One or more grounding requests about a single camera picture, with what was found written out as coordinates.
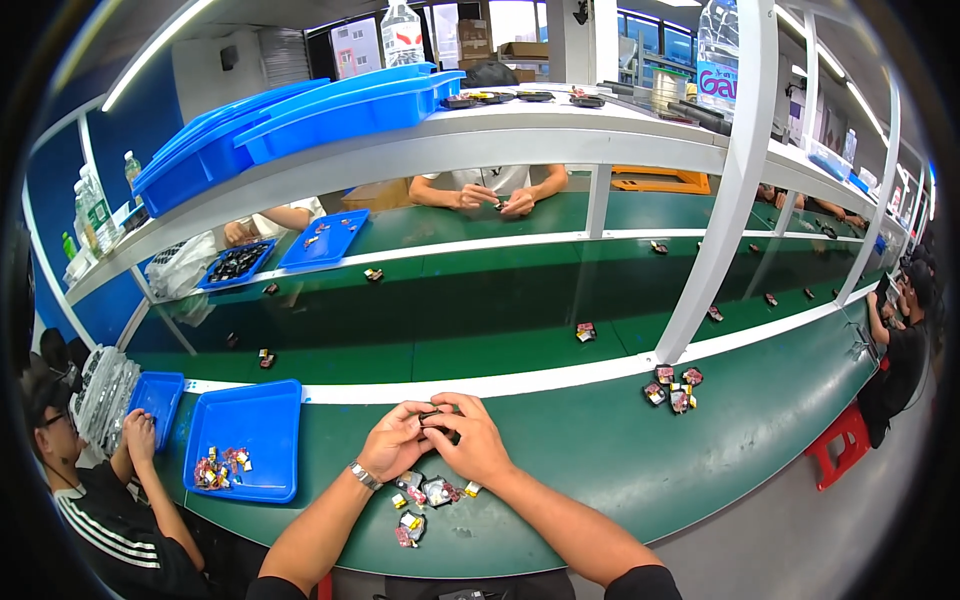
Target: white t-shirt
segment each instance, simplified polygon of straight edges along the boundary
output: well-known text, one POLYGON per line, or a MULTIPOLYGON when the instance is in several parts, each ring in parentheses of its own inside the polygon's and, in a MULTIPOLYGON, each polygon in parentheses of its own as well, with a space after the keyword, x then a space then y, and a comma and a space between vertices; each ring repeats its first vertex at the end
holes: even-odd
MULTIPOLYGON (((427 173, 424 177, 434 180, 440 175, 440 173, 427 173)), ((475 183, 489 187, 497 196, 510 196, 521 187, 530 187, 530 165, 528 164, 463 169, 451 171, 450 175, 453 176, 453 186, 456 190, 464 189, 468 183, 475 183)))
MULTIPOLYGON (((285 206, 288 208, 306 208, 310 211, 310 214, 313 215, 310 217, 311 220, 317 217, 323 217, 326 214, 324 207, 320 204, 320 199, 316 196, 297 200, 294 203, 285 204, 285 206)), ((287 232, 287 228, 277 225, 270 219, 260 215, 260 213, 244 217, 243 219, 237 219, 237 223, 246 228, 249 228, 251 223, 253 223, 256 226, 256 230, 260 232, 260 236, 264 239, 272 237, 278 238, 287 232)))

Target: orange pallet jack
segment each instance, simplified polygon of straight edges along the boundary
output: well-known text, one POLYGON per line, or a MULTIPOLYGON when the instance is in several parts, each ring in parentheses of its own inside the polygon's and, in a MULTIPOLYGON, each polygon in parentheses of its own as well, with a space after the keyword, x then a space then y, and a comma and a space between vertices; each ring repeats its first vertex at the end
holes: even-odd
POLYGON ((679 171, 677 169, 662 169, 660 167, 632 167, 616 164, 612 171, 617 175, 622 173, 638 175, 666 175, 675 177, 679 181, 643 180, 643 179, 614 179, 611 185, 617 189, 631 192, 675 192, 678 194, 709 194, 710 184, 706 173, 694 171, 679 171))

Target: water bottle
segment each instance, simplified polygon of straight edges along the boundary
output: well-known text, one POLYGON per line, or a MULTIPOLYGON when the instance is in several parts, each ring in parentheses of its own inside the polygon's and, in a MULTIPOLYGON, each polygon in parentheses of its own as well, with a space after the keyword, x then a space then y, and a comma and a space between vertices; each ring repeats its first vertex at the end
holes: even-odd
POLYGON ((106 254, 119 241, 120 232, 117 230, 116 224, 113 223, 113 215, 110 213, 107 197, 104 196, 104 190, 100 187, 100 182, 93 177, 90 165, 85 164, 81 167, 80 179, 84 184, 86 219, 93 226, 93 230, 96 231, 100 251, 106 254))
POLYGON ((100 250, 100 243, 97 241, 97 233, 86 217, 86 207, 88 204, 88 193, 83 180, 73 184, 73 191, 77 195, 74 207, 77 210, 77 217, 73 221, 73 229, 77 232, 77 239, 81 246, 86 247, 93 254, 94 258, 100 259, 104 253, 100 250))
POLYGON ((387 15, 380 21, 380 32, 388 67, 424 61, 420 17, 407 6, 407 0, 390 0, 387 15))
MULTIPOLYGON (((130 191, 133 191, 133 180, 136 179, 136 176, 140 175, 140 161, 133 157, 133 150, 127 150, 127 153, 123 155, 123 159, 123 174, 124 177, 127 178, 127 183, 130 184, 130 191)), ((139 194, 135 200, 137 206, 143 204, 143 199, 140 198, 139 194)))
POLYGON ((709 0, 700 13, 697 35, 697 104, 733 120, 740 28, 736 0, 709 0))

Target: floor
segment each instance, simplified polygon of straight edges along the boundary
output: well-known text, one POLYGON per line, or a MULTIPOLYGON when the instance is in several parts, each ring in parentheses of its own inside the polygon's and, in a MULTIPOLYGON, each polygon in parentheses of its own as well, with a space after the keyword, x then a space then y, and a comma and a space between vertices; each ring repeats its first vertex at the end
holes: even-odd
MULTIPOLYGON (((819 468, 798 457, 720 513, 651 544, 686 600, 841 597, 884 534, 919 460, 935 395, 932 372, 915 404, 897 416, 883 446, 871 450, 825 492, 819 468)), ((578 600, 603 589, 571 573, 578 600)), ((336 600, 383 593, 379 576, 336 569, 336 600)))

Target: wristwatch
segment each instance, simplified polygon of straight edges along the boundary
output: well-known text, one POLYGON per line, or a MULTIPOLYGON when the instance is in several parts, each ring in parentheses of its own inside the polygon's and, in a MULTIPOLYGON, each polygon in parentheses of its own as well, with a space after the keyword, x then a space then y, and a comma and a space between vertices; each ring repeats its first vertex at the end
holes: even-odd
POLYGON ((374 479, 373 475, 367 473, 366 470, 363 467, 360 467, 356 461, 353 461, 349 464, 349 469, 354 475, 356 475, 357 479, 360 480, 360 483, 367 486, 374 492, 383 487, 382 483, 374 479))

